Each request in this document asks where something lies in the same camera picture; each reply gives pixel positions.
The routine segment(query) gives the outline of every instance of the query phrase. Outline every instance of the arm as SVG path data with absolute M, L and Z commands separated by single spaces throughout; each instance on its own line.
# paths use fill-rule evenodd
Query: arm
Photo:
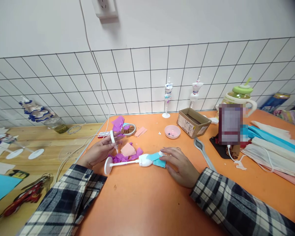
M 121 143 L 120 139 L 115 138 L 116 144 Z M 74 235 L 107 179 L 93 174 L 92 168 L 113 149 L 110 137 L 94 144 L 49 190 L 18 235 Z
M 182 186 L 193 188 L 190 196 L 197 205 L 230 235 L 295 235 L 295 223 L 281 215 L 232 180 L 208 168 L 201 174 L 177 148 L 160 159 L 170 175 Z

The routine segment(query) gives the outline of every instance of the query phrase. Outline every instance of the power outlet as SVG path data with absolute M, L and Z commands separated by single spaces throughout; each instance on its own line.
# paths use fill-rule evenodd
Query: power outlet
M 95 14 L 99 19 L 118 16 L 115 0 L 92 0 Z

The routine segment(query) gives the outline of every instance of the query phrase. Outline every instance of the plaid shirt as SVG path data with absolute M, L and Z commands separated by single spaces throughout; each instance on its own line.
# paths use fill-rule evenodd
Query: plaid shirt
M 190 196 L 230 235 L 295 235 L 295 223 L 209 168 Z
M 73 235 L 107 177 L 73 164 L 49 190 L 21 236 Z
M 72 165 L 19 235 L 74 235 L 106 177 Z M 295 235 L 295 224 L 238 184 L 206 168 L 191 198 L 230 235 Z

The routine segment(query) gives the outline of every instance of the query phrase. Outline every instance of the small bowl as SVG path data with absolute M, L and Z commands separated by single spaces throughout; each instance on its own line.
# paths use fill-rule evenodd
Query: small bowl
M 176 139 L 180 135 L 180 129 L 174 125 L 168 125 L 165 127 L 165 135 L 170 139 Z

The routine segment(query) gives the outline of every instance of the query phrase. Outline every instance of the orange table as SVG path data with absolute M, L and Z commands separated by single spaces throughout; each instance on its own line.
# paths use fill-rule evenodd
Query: orange table
M 201 112 L 213 117 L 215 111 Z M 176 125 L 178 114 L 164 119 L 161 114 L 127 115 L 125 122 L 133 123 L 147 132 L 137 138 L 124 138 L 124 143 L 133 142 L 144 153 L 158 152 L 162 147 L 180 147 L 193 165 L 201 172 L 207 163 L 201 152 L 193 145 L 193 139 L 182 131 L 177 139 L 164 134 L 167 125 Z M 109 120 L 108 130 L 112 129 Z M 295 126 L 271 114 L 257 110 L 248 121 L 289 130 L 295 139 Z M 217 172 L 240 184 L 251 194 L 266 202 L 295 222 L 295 185 L 274 173 L 263 171 L 248 157 L 243 159 L 246 171 L 235 167 L 232 160 L 222 159 L 209 138 L 218 133 L 217 125 L 210 125 L 199 137 L 204 143 Z M 95 138 L 91 144 L 98 142 Z M 104 174 L 104 162 L 94 168 L 95 173 Z M 100 195 L 82 222 L 79 235 L 223 235 L 222 230 L 209 219 L 190 199 L 190 189 L 179 186 L 167 170 L 157 167 L 140 167 L 129 164 L 113 167 Z

